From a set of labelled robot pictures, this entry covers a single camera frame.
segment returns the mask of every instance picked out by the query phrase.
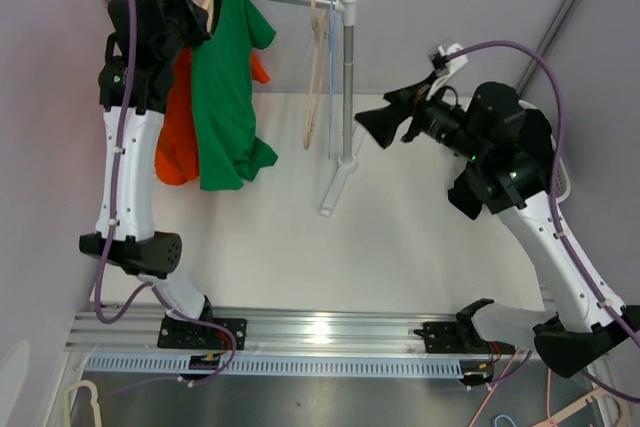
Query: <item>green shirt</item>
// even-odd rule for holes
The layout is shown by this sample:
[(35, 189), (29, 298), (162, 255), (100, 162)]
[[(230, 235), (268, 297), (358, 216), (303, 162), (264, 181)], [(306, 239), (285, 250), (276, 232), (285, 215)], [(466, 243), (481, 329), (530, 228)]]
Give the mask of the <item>green shirt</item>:
[(275, 30), (250, 0), (220, 0), (211, 40), (193, 51), (192, 109), (202, 190), (238, 190), (278, 156), (256, 137), (251, 104), (252, 48), (271, 44)]

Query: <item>perforated metal strip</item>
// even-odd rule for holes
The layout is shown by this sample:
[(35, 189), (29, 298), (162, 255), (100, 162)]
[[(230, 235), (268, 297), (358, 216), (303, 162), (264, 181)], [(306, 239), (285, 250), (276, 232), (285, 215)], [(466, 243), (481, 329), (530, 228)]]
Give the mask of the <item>perforated metal strip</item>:
[[(189, 368), (189, 355), (95, 353), (87, 361), (88, 372), (202, 373)], [(224, 372), (228, 375), (388, 377), (459, 379), (460, 362), (448, 359), (305, 358), (237, 356)]]

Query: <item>clothes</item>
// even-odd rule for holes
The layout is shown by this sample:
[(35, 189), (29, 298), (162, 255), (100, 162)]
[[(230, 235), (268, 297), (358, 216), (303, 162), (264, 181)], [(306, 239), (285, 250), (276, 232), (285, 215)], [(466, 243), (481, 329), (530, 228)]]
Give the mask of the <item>clothes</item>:
[[(156, 148), (156, 175), (169, 185), (182, 185), (200, 175), (198, 142), (191, 113), (191, 49), (184, 49), (173, 66), (175, 82), (167, 102), (164, 125)], [(255, 52), (251, 76), (262, 84), (271, 81)]]
[(253, 47), (275, 31), (249, 0), (214, 0), (219, 15), (211, 40), (193, 51), (192, 106), (202, 190), (237, 190), (278, 156), (256, 134), (251, 104)]

